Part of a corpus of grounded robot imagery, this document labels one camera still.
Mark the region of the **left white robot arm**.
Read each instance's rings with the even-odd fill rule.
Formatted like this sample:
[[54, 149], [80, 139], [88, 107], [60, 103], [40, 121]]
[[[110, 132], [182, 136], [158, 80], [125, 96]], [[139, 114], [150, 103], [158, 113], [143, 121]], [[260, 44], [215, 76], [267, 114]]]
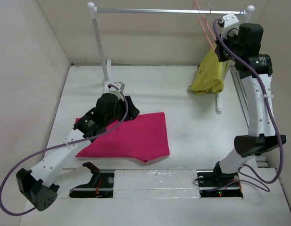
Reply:
[[119, 99], [112, 93], [103, 94], [95, 107], [74, 124], [61, 147], [52, 150], [29, 170], [20, 169], [17, 172], [20, 193], [38, 211], [47, 209], [58, 196], [59, 186], [54, 184], [54, 180], [65, 165], [79, 153], [78, 143], [93, 142], [98, 136], [105, 135], [107, 127], [112, 123], [132, 121], [139, 113], [130, 96]]

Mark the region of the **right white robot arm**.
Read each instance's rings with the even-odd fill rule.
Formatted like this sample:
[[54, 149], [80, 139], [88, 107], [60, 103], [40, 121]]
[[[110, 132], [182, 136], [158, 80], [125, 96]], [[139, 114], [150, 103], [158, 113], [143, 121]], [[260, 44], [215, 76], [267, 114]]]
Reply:
[[213, 28], [223, 27], [216, 35], [216, 50], [219, 62], [232, 60], [239, 73], [248, 107], [248, 134], [236, 136], [234, 149], [214, 167], [212, 179], [222, 186], [255, 156], [280, 150], [279, 167], [275, 177], [264, 180], [254, 172], [255, 179], [265, 184], [274, 183], [283, 168], [283, 145], [286, 136], [280, 134], [272, 108], [272, 61], [269, 55], [260, 54], [263, 27], [259, 24], [236, 23], [228, 26], [224, 19], [216, 19]]

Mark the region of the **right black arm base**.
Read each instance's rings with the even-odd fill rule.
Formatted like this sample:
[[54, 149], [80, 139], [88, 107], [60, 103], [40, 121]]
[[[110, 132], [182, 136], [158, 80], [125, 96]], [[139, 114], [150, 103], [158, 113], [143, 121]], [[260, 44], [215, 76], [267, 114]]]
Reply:
[[212, 169], [197, 170], [197, 178], [193, 181], [198, 186], [200, 198], [243, 197], [240, 185], [234, 182], [238, 174], [216, 176]]

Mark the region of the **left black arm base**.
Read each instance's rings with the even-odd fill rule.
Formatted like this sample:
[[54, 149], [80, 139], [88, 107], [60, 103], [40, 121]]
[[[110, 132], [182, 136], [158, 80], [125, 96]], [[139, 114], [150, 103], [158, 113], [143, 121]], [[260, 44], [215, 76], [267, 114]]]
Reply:
[[69, 192], [71, 198], [112, 198], [114, 191], [115, 170], [100, 170], [91, 162], [82, 165], [88, 169], [91, 178], [88, 183], [78, 185]]

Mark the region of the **pink plastic hanger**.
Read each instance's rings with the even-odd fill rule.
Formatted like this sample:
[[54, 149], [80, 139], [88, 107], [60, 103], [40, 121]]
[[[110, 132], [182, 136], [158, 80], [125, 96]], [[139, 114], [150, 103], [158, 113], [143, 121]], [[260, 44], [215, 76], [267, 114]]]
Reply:
[[197, 17], [198, 23], [200, 24], [200, 27], [201, 27], [201, 29], [206, 37], [206, 40], [209, 43], [211, 49], [215, 49], [216, 38], [214, 36], [214, 33], [213, 33], [210, 25], [207, 22], [207, 19], [203, 15], [201, 15], [201, 16], [196, 15], [196, 17]]

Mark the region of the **pink trousers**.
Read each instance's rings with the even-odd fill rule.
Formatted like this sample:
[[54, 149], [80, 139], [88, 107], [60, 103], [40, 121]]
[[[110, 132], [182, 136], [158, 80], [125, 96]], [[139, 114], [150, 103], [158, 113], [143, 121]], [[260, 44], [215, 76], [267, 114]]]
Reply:
[[148, 162], [170, 155], [164, 112], [140, 114], [97, 138], [76, 157], [133, 158]]

